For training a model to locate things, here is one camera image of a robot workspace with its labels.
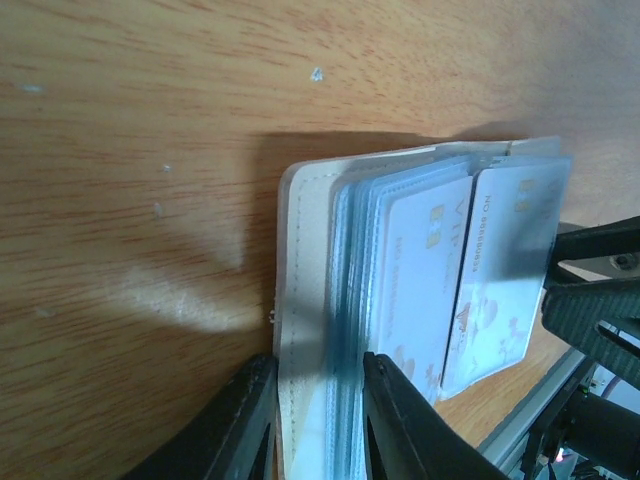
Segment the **VIP card right sleeve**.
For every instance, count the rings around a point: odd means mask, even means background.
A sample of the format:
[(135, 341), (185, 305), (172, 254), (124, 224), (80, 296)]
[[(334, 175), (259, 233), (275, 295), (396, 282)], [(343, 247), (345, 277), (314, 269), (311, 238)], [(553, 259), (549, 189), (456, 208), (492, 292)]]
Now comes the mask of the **VIP card right sleeve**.
[(497, 157), (477, 174), (441, 398), (524, 359), (571, 163)]

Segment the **aluminium front rail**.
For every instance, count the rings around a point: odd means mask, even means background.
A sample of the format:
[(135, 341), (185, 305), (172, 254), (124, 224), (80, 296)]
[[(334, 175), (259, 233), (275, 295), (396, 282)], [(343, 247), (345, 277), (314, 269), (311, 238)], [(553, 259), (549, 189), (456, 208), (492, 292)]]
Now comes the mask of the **aluminium front rail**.
[(477, 450), (509, 476), (521, 462), (531, 427), (556, 398), (571, 393), (592, 375), (595, 363), (569, 349), (481, 442)]

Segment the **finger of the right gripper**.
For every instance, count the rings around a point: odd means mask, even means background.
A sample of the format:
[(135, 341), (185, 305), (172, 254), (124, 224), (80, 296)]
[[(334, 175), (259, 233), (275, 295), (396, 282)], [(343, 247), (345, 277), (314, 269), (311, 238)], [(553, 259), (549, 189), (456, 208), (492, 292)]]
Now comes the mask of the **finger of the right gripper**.
[(561, 223), (547, 271), (547, 284), (586, 282), (565, 269), (562, 262), (577, 262), (578, 268), (611, 280), (638, 280), (639, 217), (594, 227)]
[(554, 285), (544, 328), (616, 375), (639, 373), (639, 280)]

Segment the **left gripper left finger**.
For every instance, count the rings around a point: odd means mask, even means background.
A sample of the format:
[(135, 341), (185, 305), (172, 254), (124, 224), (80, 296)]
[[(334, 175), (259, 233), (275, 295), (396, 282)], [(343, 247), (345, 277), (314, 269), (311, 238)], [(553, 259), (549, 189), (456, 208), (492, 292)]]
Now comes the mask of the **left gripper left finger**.
[(272, 479), (277, 359), (251, 357), (173, 438), (125, 479)]

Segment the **VIP card left sleeve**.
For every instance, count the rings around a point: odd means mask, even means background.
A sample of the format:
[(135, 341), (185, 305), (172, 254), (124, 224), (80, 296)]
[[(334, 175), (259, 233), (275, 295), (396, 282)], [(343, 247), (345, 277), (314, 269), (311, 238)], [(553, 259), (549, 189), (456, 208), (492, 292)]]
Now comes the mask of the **VIP card left sleeve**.
[(444, 367), (472, 183), (418, 189), (385, 215), (368, 349), (388, 355), (429, 403)]

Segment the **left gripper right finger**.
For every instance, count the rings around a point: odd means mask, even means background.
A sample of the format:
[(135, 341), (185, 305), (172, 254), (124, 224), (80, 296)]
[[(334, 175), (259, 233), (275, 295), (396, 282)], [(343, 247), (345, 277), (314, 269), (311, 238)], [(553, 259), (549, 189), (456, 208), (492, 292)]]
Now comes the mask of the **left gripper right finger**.
[(447, 425), (389, 356), (367, 352), (363, 369), (363, 435), (369, 479), (506, 477)]

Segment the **vip card sleeve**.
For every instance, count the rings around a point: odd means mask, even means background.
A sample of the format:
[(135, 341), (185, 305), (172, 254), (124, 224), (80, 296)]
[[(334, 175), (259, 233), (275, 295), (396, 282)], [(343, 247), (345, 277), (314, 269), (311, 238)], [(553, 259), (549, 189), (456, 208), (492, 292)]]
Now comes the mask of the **vip card sleeve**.
[(441, 398), (524, 359), (571, 163), (497, 157), (477, 174)]
[(429, 403), (444, 367), (472, 183), (418, 189), (385, 215), (368, 349), (388, 355)]

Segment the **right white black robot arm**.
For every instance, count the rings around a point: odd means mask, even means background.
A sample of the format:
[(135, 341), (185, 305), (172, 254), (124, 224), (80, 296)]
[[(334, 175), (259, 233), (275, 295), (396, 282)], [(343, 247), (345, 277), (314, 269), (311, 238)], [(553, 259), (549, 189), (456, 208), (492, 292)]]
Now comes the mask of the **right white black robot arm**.
[(602, 366), (639, 385), (638, 277), (586, 280), (564, 261), (604, 257), (628, 269), (639, 260), (639, 220), (581, 228), (557, 236), (545, 281), (543, 327), (584, 354), (573, 375), (532, 424), (521, 469), (533, 478), (537, 459), (568, 447), (593, 466), (624, 478), (639, 476), (639, 416), (590, 392), (588, 374)]

